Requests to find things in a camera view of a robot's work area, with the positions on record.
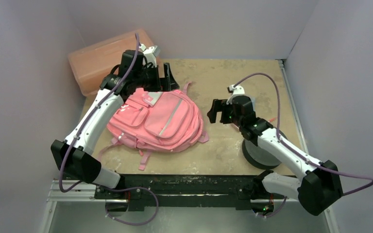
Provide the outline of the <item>pink student backpack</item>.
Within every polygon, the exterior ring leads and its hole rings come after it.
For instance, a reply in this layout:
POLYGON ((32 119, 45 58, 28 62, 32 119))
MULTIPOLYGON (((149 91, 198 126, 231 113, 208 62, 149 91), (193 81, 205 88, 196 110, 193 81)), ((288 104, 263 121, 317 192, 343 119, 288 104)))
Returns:
POLYGON ((144 170, 153 152, 177 153, 196 142, 208 142, 202 113, 187 95, 190 84, 169 92, 138 88, 107 123, 113 138, 98 158, 113 147, 125 145, 139 152, 142 159, 138 168, 144 170))

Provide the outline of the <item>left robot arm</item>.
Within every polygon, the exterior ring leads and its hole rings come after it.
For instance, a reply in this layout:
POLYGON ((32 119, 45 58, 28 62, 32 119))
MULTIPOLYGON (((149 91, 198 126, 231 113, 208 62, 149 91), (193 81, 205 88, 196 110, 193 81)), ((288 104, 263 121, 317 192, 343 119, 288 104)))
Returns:
POLYGON ((115 199, 125 194, 125 185, 120 175, 92 157, 95 145, 112 115, 137 88, 162 92, 178 88, 169 64, 164 64, 165 76, 161 78, 156 61, 160 50, 157 46, 146 49, 126 50, 120 64, 102 80, 96 98, 79 124, 64 140, 54 140, 51 152, 60 171, 60 190, 64 175, 80 182, 106 187, 106 192, 115 199))

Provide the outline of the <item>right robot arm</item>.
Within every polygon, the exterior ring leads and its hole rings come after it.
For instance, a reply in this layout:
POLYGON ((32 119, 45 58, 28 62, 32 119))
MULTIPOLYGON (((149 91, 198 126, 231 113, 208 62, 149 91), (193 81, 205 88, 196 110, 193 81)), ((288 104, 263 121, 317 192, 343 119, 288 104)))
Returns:
POLYGON ((298 200, 314 216, 343 197, 337 166, 330 160, 321 162, 281 137, 279 130, 265 119, 257 117, 250 97, 239 95, 228 100, 214 99, 207 112, 210 123, 221 113, 222 124, 234 124, 244 139, 269 152, 286 165, 295 177, 267 170, 253 184, 254 193, 261 198, 270 193, 298 200))

